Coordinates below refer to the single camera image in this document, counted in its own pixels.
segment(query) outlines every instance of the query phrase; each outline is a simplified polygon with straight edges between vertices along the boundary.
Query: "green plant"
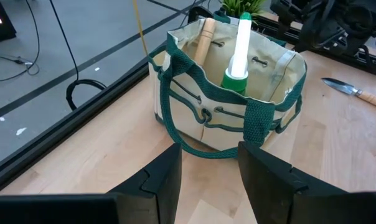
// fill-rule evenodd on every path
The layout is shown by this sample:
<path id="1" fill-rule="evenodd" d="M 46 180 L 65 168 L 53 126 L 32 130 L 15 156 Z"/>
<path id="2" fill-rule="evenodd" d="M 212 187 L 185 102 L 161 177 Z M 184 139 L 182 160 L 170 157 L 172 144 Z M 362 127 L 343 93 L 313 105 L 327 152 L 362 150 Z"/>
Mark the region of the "green plant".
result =
<path id="1" fill-rule="evenodd" d="M 266 0 L 223 0 L 222 6 L 228 16 L 239 18 L 244 12 L 249 12 L 252 21 L 257 24 L 255 17 L 263 11 L 262 5 Z"/>

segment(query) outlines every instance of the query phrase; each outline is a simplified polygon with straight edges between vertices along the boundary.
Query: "canvas bag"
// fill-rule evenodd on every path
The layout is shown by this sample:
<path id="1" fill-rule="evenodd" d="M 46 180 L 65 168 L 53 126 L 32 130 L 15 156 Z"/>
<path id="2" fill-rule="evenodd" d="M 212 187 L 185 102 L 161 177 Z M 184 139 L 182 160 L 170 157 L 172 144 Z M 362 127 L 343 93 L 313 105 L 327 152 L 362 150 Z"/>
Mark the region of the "canvas bag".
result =
<path id="1" fill-rule="evenodd" d="M 214 44 L 200 67 L 192 58 L 204 22 L 199 19 L 167 32 L 166 46 L 149 54 L 157 120 L 184 150 L 203 158 L 236 157 L 238 142 L 243 140 L 263 149 L 270 147 L 300 112 L 307 70 L 304 59 L 252 31 L 248 85 L 245 96 L 239 95 L 220 87 L 238 27 L 216 21 Z M 277 83 L 271 94 L 270 83 Z M 265 92 L 269 100 L 264 100 Z M 219 152 L 198 151 L 180 133 Z"/>

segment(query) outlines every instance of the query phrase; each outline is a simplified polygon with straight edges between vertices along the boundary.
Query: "gray floor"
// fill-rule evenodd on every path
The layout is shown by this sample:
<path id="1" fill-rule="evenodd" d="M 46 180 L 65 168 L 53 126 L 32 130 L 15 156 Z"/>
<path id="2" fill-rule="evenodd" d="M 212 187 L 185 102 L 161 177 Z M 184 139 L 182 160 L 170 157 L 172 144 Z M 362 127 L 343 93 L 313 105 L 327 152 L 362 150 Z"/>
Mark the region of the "gray floor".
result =
<path id="1" fill-rule="evenodd" d="M 193 2 L 157 1 L 178 10 L 186 8 Z M 220 7 L 218 0 L 209 1 L 211 1 L 209 4 L 211 11 Z M 31 14 L 25 1 L 2 0 L 1 2 L 17 30 L 17 37 L 0 42 L 0 55 L 21 56 L 33 60 L 37 51 L 37 41 Z M 41 51 L 37 61 L 40 73 L 35 76 L 25 74 L 1 82 L 0 108 L 73 68 L 49 1 L 29 0 L 29 2 L 40 34 Z M 268 0 L 265 6 L 269 6 L 270 2 L 271 0 Z M 138 33 L 132 1 L 57 0 L 54 4 L 78 65 Z M 147 0 L 138 0 L 138 7 L 144 29 L 176 13 Z M 184 16 L 180 15 L 146 34 L 148 50 L 153 50 L 161 44 L 166 38 L 166 31 L 178 27 L 183 18 Z M 374 40 L 370 41 L 370 45 L 374 45 Z M 80 77 L 96 79 L 110 85 L 144 56 L 141 41 L 136 39 L 81 71 Z M 23 69 L 16 64 L 0 60 L 0 79 L 10 77 Z M 65 100 L 65 90 L 74 79 L 75 77 L 70 77 L 0 118 L 0 161 L 71 112 Z M 79 86 L 73 93 L 73 99 L 76 105 L 81 105 L 97 93 L 98 90 L 90 86 Z"/>

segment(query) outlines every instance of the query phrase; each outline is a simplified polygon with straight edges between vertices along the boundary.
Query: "yellow cable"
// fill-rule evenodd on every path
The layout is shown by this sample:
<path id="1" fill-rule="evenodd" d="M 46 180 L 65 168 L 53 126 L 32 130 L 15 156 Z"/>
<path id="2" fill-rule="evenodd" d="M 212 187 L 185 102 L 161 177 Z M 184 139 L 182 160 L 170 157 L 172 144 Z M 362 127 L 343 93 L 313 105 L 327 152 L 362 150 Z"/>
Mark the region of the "yellow cable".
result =
<path id="1" fill-rule="evenodd" d="M 134 10 L 136 12 L 136 20 L 137 20 L 137 23 L 138 23 L 139 35 L 141 36 L 141 40 L 143 42 L 145 54 L 148 56 L 148 50 L 146 50 L 146 44 L 145 44 L 145 40 L 144 40 L 143 27 L 141 26 L 141 20 L 139 19 L 137 0 L 133 0 L 133 4 L 134 4 Z"/>

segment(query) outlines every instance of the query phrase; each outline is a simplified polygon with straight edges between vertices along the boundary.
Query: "wooden table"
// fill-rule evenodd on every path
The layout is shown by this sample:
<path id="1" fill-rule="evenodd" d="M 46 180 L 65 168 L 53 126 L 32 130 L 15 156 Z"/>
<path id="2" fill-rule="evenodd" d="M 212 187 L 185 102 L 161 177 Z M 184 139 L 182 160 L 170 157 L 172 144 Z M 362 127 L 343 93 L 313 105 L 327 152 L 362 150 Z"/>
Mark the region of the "wooden table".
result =
<path id="1" fill-rule="evenodd" d="M 320 79 L 337 78 L 376 94 L 376 76 L 311 52 L 303 56 L 308 77 L 302 112 L 269 151 L 344 190 L 376 190 L 376 107 Z M 0 195 L 106 192 L 171 144 L 155 120 L 146 78 Z M 183 152 L 176 223 L 255 223 L 235 159 Z"/>

